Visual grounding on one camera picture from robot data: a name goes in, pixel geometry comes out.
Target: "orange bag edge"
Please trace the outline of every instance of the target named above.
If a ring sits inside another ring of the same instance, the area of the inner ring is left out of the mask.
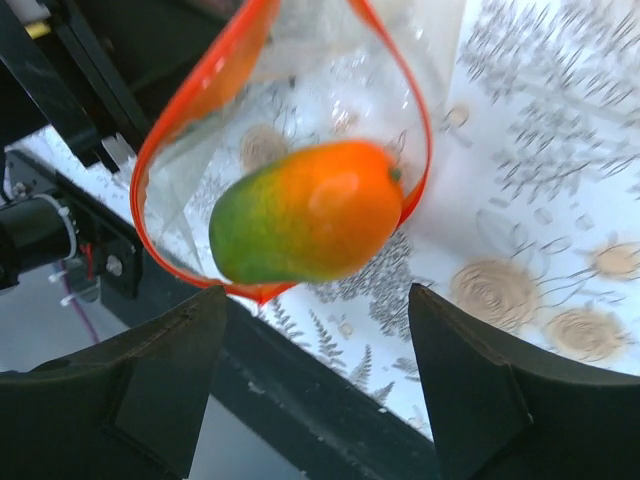
[[[431,162],[433,157],[433,133],[431,128],[431,120],[429,117],[428,109],[418,82],[413,76],[413,72],[408,63],[400,53],[395,42],[386,31],[379,19],[375,9],[371,7],[368,0],[346,0],[354,12],[366,23],[384,43],[385,47],[389,50],[393,56],[396,64],[402,71],[403,75],[409,83],[409,88],[418,106],[418,112],[422,122],[423,131],[425,133],[426,141],[426,164],[424,172],[418,182],[418,184],[409,192],[403,202],[402,214],[398,227],[404,224],[404,222],[415,211],[418,203],[420,202],[424,190],[426,188],[429,171],[431,169]],[[203,276],[194,275],[186,270],[178,268],[165,260],[153,246],[153,242],[149,238],[145,228],[144,221],[144,202],[146,200],[146,188],[149,183],[149,163],[151,162],[153,155],[156,151],[162,147],[163,139],[170,135],[171,126],[174,124],[174,120],[179,116],[180,112],[184,110],[186,104],[190,102],[194,96],[201,77],[204,72],[211,71],[215,68],[216,63],[226,56],[231,55],[235,48],[236,41],[240,34],[246,33],[251,30],[254,22],[259,20],[259,16],[263,13],[265,8],[272,7],[273,15],[267,19],[268,25],[272,25],[275,20],[277,11],[280,6],[280,0],[248,0],[226,25],[218,38],[214,40],[207,52],[204,54],[200,62],[191,71],[189,76],[180,86],[176,94],[169,101],[167,107],[162,112],[160,118],[153,126],[151,132],[145,139],[142,148],[138,154],[136,164],[134,166],[133,175],[131,177],[131,189],[129,195],[129,202],[131,212],[133,216],[134,226],[141,238],[141,241],[151,257],[165,270],[169,271],[173,275],[187,283],[199,288],[208,288],[211,286],[223,286],[228,295],[236,295],[248,300],[256,302],[259,306],[264,305],[275,297],[281,295],[285,291],[293,288],[294,283],[277,284],[277,285],[238,285],[238,284],[226,284],[220,280],[212,280]],[[247,74],[244,81],[248,79],[250,71]]]

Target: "mango stem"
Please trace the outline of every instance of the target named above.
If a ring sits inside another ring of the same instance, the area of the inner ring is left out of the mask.
[[[394,182],[398,183],[402,178],[402,170],[400,170],[398,167],[391,167],[389,169],[389,175],[391,175],[391,179]]]

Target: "red wire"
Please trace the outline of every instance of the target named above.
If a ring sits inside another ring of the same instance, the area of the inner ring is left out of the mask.
[[[93,246],[90,243],[80,245],[80,251],[87,257],[87,278],[93,280]]]

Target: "gray floor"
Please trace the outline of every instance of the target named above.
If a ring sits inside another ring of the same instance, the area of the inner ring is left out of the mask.
[[[49,267],[21,277],[0,292],[0,371],[27,371],[90,345],[75,312],[60,306],[62,286],[51,284]],[[125,327],[99,304],[86,312],[101,339]],[[302,475],[236,417],[210,398],[190,480],[300,480]]]

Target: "screw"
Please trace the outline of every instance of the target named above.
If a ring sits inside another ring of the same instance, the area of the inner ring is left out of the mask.
[[[27,186],[22,182],[18,182],[11,189],[11,193],[14,197],[24,197],[27,194]]]
[[[109,255],[107,257],[107,272],[109,272],[114,277],[119,277],[122,275],[122,262],[115,255]]]

